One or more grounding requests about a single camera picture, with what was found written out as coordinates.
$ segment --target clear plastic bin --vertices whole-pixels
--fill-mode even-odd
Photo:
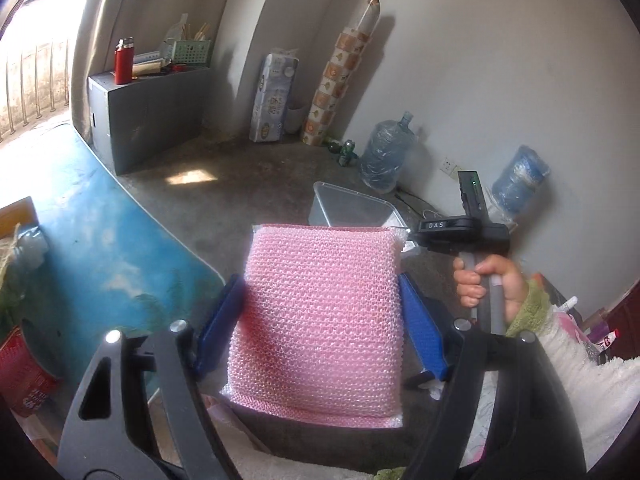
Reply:
[[[398,210],[385,200],[326,182],[314,184],[316,194],[309,225],[328,227],[408,227]],[[420,247],[408,241],[402,257],[418,254]]]

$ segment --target metal screw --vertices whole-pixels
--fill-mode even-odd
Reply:
[[[120,332],[120,330],[111,330],[110,332],[107,332],[106,336],[104,336],[104,340],[107,343],[113,344],[115,342],[118,342],[121,337],[122,332]]]
[[[187,322],[183,319],[176,319],[169,325],[171,332],[182,332],[185,328],[187,328]]]
[[[456,327],[456,330],[460,330],[460,332],[466,332],[467,330],[471,330],[472,325],[468,319],[459,317],[453,322],[453,326]]]
[[[518,334],[520,339],[525,343],[535,343],[536,335],[531,330],[523,330]]]

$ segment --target human hand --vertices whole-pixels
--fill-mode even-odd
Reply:
[[[465,270],[462,259],[456,258],[453,260],[453,268],[453,279],[458,284],[456,292],[460,296],[460,304],[468,308],[478,306],[479,300],[487,293],[480,285],[481,275],[499,274],[502,277],[504,320],[507,323],[515,319],[529,294],[529,284],[518,266],[503,256],[492,254],[473,270]]]

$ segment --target pink patterned fabric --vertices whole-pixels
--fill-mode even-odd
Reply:
[[[231,339],[229,399],[300,422],[401,426],[405,238],[393,228],[260,227]]]

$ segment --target red container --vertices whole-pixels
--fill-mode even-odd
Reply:
[[[116,47],[116,85],[131,83],[133,78],[133,38],[123,38]]]
[[[27,333],[27,340],[32,339],[33,325],[25,321],[22,327],[16,326],[9,332],[5,342],[0,347],[0,394],[9,407],[20,416],[29,416],[37,410],[49,393],[56,387],[59,379],[43,368],[44,362],[50,359],[48,352],[34,341],[33,353],[45,356],[40,362],[34,357],[30,346],[23,335]]]

